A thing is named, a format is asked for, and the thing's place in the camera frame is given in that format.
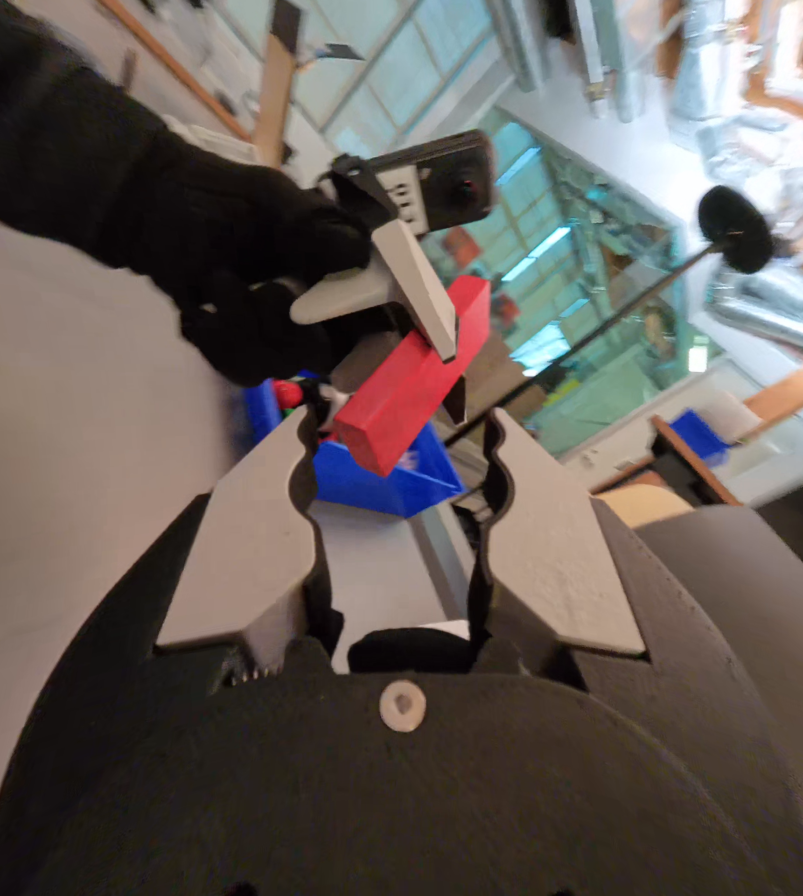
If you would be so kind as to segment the red wooden block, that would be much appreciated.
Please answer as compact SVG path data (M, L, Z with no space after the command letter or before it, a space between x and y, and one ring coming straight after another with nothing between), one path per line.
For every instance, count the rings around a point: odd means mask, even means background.
M377 476L394 470L489 336L488 280L461 275L448 296L460 324L455 358L441 361L418 330L410 331L333 420L336 439L360 467Z

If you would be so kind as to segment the small blue bin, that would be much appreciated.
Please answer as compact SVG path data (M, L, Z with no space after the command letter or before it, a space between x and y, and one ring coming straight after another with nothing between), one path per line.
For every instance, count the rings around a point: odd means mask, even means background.
M686 409L679 417L669 422L668 426L708 467L715 468L726 463L730 446L715 433L697 411Z

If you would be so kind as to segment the blue plastic bin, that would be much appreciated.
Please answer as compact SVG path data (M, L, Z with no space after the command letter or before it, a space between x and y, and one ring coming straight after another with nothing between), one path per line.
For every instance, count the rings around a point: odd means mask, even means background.
M252 448L283 422L272 392L272 379L242 389L244 443ZM326 399L327 381L322 377L295 377L314 397ZM332 435L321 439L314 456L318 499L327 503L384 512L409 519L418 513L464 493L438 433L428 423L409 445L398 465L388 476L362 468L349 449Z

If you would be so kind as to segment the black round-base floor stand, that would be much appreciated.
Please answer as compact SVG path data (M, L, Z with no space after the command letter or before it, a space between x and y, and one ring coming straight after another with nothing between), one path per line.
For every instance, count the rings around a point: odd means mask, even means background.
M710 255L755 273L773 254L768 224L742 195L712 187L698 203L703 247L681 262L680 230L637 228L623 257L601 259L604 282L587 284L587 262L560 257L543 281L554 291L535 320L505 341L493 332L471 369L463 438L480 442L486 409L502 406L563 454L689 375L698 334L681 278Z

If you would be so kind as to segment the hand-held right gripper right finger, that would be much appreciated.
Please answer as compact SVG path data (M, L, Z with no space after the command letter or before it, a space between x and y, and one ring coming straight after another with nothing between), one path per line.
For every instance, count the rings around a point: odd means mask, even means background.
M627 658L646 645L588 491L503 409L485 419L489 517L468 591L473 642L521 658L562 647Z

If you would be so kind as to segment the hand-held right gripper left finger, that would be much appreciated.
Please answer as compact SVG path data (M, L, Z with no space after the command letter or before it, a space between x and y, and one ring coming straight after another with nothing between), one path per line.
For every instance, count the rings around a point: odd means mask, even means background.
M320 528L313 411L301 406L214 487L156 640L162 651L239 647L278 670L296 639L335 652L335 609Z

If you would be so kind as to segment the person's left hand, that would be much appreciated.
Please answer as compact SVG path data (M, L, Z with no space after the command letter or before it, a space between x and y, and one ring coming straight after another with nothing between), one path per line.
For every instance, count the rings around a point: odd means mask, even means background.
M183 339L242 387L328 372L335 348L323 325L291 319L291 285L365 267L369 234L283 173L171 131L152 144L149 164L131 265L173 300Z

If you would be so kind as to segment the tan wooden board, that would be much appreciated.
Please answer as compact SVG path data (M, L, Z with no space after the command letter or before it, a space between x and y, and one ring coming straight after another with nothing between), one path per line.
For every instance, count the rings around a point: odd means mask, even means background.
M266 36L259 110L251 143L260 163L280 169L284 136L292 102L302 10L289 1L274 1L270 31Z

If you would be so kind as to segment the silver spiral air duct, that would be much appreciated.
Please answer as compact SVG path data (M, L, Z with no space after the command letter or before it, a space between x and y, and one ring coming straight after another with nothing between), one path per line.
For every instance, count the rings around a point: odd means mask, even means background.
M706 296L723 325L803 351L803 272L775 266L754 274L722 266Z

